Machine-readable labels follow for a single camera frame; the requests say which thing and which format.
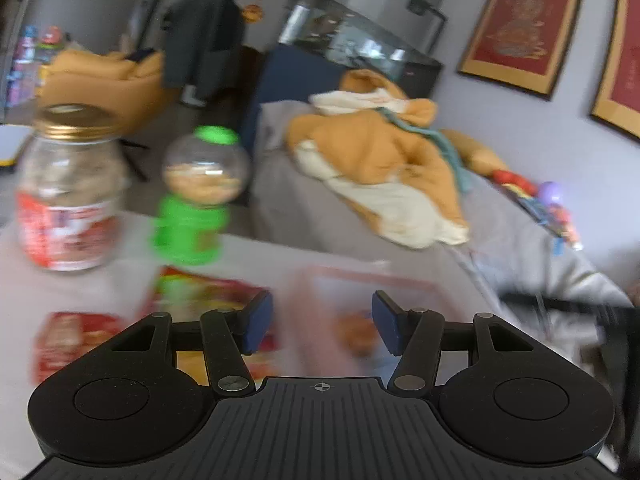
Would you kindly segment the yellow snack packet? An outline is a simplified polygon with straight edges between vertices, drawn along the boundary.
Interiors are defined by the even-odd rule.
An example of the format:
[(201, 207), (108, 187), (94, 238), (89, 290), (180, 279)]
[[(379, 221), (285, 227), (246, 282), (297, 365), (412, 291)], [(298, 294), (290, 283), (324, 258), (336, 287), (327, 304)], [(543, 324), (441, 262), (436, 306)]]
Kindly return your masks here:
[[(252, 356), (244, 356), (243, 360), (250, 372), (250, 376), (254, 379), (256, 387), (259, 387), (266, 377), (278, 374), (276, 362), (271, 359), (270, 352), (257, 352)], [(193, 378), (199, 385), (209, 385), (202, 352), (179, 351), (177, 353), (177, 367)]]

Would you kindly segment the round pastry clear packet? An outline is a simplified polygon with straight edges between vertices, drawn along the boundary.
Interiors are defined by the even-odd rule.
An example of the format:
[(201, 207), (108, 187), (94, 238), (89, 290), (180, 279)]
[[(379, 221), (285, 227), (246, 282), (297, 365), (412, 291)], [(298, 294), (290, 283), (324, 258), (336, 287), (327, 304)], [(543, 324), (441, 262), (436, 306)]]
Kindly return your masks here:
[(339, 315), (333, 331), (340, 345), (356, 358), (372, 356), (380, 339), (373, 321), (361, 313)]

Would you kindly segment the red snack packet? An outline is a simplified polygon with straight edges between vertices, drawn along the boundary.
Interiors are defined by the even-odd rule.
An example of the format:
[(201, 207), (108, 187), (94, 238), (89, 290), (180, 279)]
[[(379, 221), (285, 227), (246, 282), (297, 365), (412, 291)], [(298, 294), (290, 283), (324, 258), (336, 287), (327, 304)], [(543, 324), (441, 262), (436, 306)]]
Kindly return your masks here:
[(32, 381), (35, 385), (41, 384), (58, 370), (104, 344), (123, 328), (124, 321), (110, 314), (50, 314), (35, 339)]

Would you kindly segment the pink gift box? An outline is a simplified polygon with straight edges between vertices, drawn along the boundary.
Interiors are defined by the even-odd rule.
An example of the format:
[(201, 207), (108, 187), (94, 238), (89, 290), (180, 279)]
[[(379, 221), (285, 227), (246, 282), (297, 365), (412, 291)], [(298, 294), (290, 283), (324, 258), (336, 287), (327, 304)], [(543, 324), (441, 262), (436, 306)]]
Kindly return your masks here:
[(434, 310), (448, 322), (470, 322), (477, 313), (496, 310), (484, 294), (472, 288), (365, 268), (298, 266), (288, 272), (279, 292), (281, 374), (389, 380), (399, 359), (388, 352), (380, 335), (372, 356), (356, 358), (340, 345), (333, 331), (335, 319), (342, 314), (361, 313), (372, 320), (371, 301), (377, 290), (386, 292), (405, 310)]

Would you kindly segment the grey sofa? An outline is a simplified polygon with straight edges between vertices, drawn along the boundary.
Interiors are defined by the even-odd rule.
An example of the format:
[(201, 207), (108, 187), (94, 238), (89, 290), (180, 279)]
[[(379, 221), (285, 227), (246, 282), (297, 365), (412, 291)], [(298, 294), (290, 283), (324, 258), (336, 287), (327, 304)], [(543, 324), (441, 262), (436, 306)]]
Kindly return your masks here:
[(314, 146), (289, 151), (292, 120), (308, 104), (262, 105), (250, 210), (263, 240), (362, 260), (437, 285), (465, 313), (489, 311), (577, 361), (638, 314), (586, 257), (554, 252), (554, 239), (489, 182), (467, 172), (467, 230), (442, 218), (420, 192), (396, 181), (359, 185), (331, 174)]

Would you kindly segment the green gumball dispenser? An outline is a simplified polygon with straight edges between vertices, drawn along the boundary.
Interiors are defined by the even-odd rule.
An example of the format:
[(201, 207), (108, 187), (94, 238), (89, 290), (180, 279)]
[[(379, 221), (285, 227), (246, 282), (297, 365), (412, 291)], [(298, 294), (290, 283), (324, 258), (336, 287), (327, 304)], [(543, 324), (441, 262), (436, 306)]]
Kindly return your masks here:
[(250, 159), (229, 128), (201, 126), (169, 145), (162, 171), (167, 188), (160, 201), (152, 245), (167, 261), (201, 266), (218, 258), (229, 204), (250, 178)]

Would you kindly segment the colourful toys on sofa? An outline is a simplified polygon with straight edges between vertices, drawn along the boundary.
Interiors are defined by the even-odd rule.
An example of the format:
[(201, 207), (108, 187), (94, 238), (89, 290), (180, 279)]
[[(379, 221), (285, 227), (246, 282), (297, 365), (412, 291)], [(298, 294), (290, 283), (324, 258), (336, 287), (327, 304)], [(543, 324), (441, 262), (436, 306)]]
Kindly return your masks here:
[(554, 251), (570, 246), (576, 252), (584, 249), (570, 211), (561, 204), (558, 186), (553, 182), (535, 184), (520, 174), (495, 170), (490, 180), (504, 189), (506, 195), (524, 209), (540, 226), (556, 238)]

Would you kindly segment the yellow sofa cushion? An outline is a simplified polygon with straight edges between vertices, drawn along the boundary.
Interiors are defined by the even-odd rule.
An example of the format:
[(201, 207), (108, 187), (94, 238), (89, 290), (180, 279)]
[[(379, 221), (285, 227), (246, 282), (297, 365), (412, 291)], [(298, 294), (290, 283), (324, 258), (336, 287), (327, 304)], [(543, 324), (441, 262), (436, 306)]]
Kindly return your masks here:
[(490, 178), (495, 171), (509, 171), (506, 163), (490, 148), (465, 133), (442, 129), (442, 134), (457, 150), (463, 165), (480, 176)]

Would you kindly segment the orange cream blanket pile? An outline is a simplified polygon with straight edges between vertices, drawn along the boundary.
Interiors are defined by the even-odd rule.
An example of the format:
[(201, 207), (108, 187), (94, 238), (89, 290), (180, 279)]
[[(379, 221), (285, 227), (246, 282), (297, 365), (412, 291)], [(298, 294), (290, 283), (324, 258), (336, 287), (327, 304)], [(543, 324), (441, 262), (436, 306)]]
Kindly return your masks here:
[(314, 94), (286, 146), (298, 169), (340, 196), (380, 237), (412, 249), (468, 241), (460, 207), (462, 160), (432, 129), (437, 106), (409, 99), (373, 70), (350, 70), (337, 90)]

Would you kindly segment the peanut jar gold lid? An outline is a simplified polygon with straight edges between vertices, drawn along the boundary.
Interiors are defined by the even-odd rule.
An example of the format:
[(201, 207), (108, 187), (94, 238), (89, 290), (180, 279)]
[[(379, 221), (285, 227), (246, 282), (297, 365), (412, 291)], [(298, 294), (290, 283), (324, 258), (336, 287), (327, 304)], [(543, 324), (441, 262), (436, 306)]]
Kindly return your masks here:
[(40, 108), (18, 168), (18, 234), (26, 255), (55, 272), (103, 264), (120, 233), (128, 172), (117, 118), (103, 108)]

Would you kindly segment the orange lounge chair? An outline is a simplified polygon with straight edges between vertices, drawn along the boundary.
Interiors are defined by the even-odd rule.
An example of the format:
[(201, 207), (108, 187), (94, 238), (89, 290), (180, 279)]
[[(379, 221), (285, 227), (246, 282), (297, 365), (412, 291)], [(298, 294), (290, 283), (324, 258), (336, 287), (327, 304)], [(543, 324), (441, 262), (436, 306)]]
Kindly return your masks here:
[(177, 99), (177, 90), (163, 87), (164, 61), (162, 52), (134, 62), (119, 52), (64, 50), (48, 68), (38, 105), (101, 107), (115, 114), (120, 133), (130, 136)]

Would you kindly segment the red framed picture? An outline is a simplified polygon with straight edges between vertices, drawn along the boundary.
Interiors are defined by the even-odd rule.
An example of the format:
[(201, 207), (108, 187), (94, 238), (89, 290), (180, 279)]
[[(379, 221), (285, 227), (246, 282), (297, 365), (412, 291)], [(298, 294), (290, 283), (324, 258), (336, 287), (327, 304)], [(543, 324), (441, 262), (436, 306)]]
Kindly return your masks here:
[(616, 0), (608, 54), (590, 116), (639, 140), (640, 0)]
[(487, 0), (458, 72), (549, 101), (582, 0)]

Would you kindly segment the dark coat on stand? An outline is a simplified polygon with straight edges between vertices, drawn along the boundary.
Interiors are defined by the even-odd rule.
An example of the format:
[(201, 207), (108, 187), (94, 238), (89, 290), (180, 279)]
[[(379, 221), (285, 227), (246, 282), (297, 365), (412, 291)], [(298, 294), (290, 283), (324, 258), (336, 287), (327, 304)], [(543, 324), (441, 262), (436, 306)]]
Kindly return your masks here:
[(207, 101), (232, 83), (245, 22), (235, 0), (179, 0), (165, 13), (163, 86)]

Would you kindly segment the glass display case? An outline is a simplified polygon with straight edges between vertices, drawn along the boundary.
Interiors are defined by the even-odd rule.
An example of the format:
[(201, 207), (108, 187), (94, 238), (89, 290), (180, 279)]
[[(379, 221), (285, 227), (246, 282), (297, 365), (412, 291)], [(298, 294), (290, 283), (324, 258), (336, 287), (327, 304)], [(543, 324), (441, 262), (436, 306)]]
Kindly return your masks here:
[(296, 47), (350, 70), (375, 70), (410, 98), (427, 98), (442, 63), (433, 56), (447, 19), (416, 0), (390, 0), (375, 18), (338, 0), (297, 0), (278, 43)]

